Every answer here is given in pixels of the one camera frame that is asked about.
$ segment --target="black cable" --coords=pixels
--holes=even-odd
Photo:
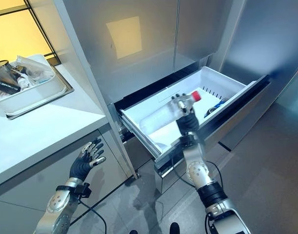
[[[106,222],[105,222],[105,220],[102,218],[102,216],[99,215],[99,214],[97,213],[97,211],[95,211],[94,209],[92,209],[91,207],[89,207],[89,206],[87,206],[85,203],[83,203],[81,200],[79,200],[79,203],[82,204],[84,207],[88,208],[89,210],[91,210],[93,213],[95,213],[100,219],[102,219],[102,221],[104,222],[104,229],[105,229],[104,233],[106,234]]]
[[[207,219],[208,219],[208,214],[206,214],[205,221],[204,221],[204,228],[205,228],[206,234],[208,234],[208,231],[207,231]]]
[[[207,225],[208,225],[208,228],[209,228],[209,231],[211,231],[211,225],[209,224],[209,215],[208,215],[208,219],[207,219]]]
[[[221,187],[223,189],[222,176],[221,176],[221,173],[220,173],[220,170],[219,170],[218,166],[215,163],[211,162],[211,161],[206,161],[206,162],[209,162],[209,163],[213,164],[216,167],[216,169],[217,169],[217,171],[219,173]]]
[[[177,173],[177,171],[176,171],[176,169],[175,169],[175,166],[174,166],[174,157],[172,157],[172,166],[173,166],[173,169],[174,169],[174,172],[175,172],[175,174],[178,176],[178,178],[179,179],[181,179],[183,182],[185,182],[186,184],[188,184],[188,185],[190,185],[190,186],[192,186],[192,187],[194,187],[195,188],[195,186],[193,185],[193,184],[191,184],[191,183],[189,183],[188,181],[186,181],[186,180],[184,180],[183,178],[181,178],[181,176],[180,175],[178,175],[178,173]]]

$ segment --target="gray tile floor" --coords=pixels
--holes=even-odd
[[[275,102],[232,152],[216,145],[207,155],[221,168],[225,192],[238,207],[252,233],[298,234],[298,99],[291,89]],[[287,97],[294,105],[286,102]],[[97,206],[109,234],[168,234],[172,222],[183,234],[203,234],[204,207],[194,188],[178,180],[163,195],[155,189],[152,161],[139,169]],[[71,234],[103,233],[104,226],[89,212]]]

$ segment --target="white countertop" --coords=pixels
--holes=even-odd
[[[56,68],[72,93],[13,120],[0,111],[0,184],[108,122],[64,66]]]

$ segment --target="white plastic bin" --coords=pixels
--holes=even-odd
[[[154,94],[153,96],[137,103],[136,105],[122,110],[125,117],[141,131],[139,122],[159,107],[165,105],[171,100],[171,96],[175,94],[190,94],[197,90],[202,99],[196,102],[193,107],[200,126],[213,118],[217,113],[222,111],[229,103],[232,103],[239,95],[245,92],[255,81],[249,85],[244,85],[230,77],[227,77],[219,72],[216,72],[208,67],[203,67],[201,70],[189,75],[176,84],[167,87],[166,89]],[[229,100],[217,108],[207,117],[204,117],[208,109],[214,107],[222,98]],[[146,138],[159,150],[161,154],[168,151],[175,141],[181,136],[178,126],[175,121],[162,127],[161,129],[146,135]]]
[[[43,55],[32,55],[28,58],[50,66]],[[55,74],[48,81],[0,99],[0,108],[9,116],[18,115],[60,96],[65,91],[65,84]]]

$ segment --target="red bottle cap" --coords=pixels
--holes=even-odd
[[[192,95],[194,101],[200,101],[202,99],[201,95],[198,93],[198,91],[194,91],[191,95]]]

